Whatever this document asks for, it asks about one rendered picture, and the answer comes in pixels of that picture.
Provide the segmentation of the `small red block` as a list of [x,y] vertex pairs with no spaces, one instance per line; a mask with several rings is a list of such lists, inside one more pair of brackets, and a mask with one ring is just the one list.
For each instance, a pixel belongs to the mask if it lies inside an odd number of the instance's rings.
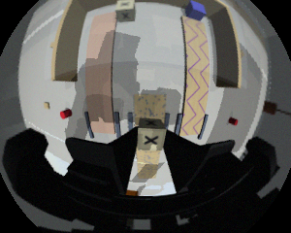
[[228,123],[232,123],[232,125],[238,125],[238,120],[234,117],[230,117],[230,119],[228,119]]
[[65,110],[61,110],[60,112],[61,119],[67,119],[67,117],[71,117],[71,116],[72,116],[72,110],[65,109]]

